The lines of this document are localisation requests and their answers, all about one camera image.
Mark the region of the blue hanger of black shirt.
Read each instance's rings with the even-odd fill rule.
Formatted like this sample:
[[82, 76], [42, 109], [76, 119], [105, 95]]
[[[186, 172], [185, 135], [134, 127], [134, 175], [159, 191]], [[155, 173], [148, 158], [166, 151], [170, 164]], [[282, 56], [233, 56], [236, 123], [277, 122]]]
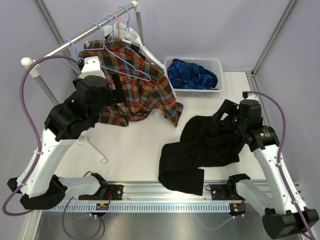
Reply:
[[69, 67], [71, 67], [71, 69], [74, 71], [74, 73], [75, 73], [77, 76], [79, 76], [79, 75], [81, 74], [81, 70], [80, 70], [80, 67], [79, 67], [80, 59], [79, 59], [79, 56], [78, 56], [78, 49], [77, 49], [77, 47], [72, 43], [71, 40], [69, 40], [69, 39], [66, 38], [65, 41], [69, 43], [69, 47], [66, 48], [64, 52], [65, 52], [69, 57], [77, 60], [77, 64], [75, 64], [74, 62], [71, 62], [71, 63], [70, 63], [68, 60], [65, 60], [65, 62], [67, 63], [67, 65], [68, 65]]

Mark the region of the blue plaid shirt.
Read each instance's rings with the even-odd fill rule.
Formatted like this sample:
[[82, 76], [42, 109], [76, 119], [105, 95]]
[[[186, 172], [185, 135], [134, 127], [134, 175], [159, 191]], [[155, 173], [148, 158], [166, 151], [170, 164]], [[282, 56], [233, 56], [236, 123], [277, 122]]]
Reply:
[[199, 64], [174, 58], [167, 68], [167, 75], [174, 89], [213, 90], [218, 77]]

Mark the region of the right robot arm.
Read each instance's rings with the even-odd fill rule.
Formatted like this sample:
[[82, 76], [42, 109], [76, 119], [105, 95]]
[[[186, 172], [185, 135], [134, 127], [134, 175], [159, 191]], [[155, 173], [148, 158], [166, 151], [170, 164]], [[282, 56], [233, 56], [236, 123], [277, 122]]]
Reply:
[[319, 214], [307, 207], [297, 190], [275, 130], [263, 124], [257, 97], [250, 96], [240, 103], [225, 99], [212, 119], [220, 121], [223, 115], [226, 115], [224, 125], [240, 134], [257, 159], [271, 192], [268, 196], [246, 174], [238, 174], [229, 178], [227, 195], [233, 199], [245, 199], [261, 216], [263, 227], [273, 240], [298, 234], [310, 235], [312, 226], [320, 219]]

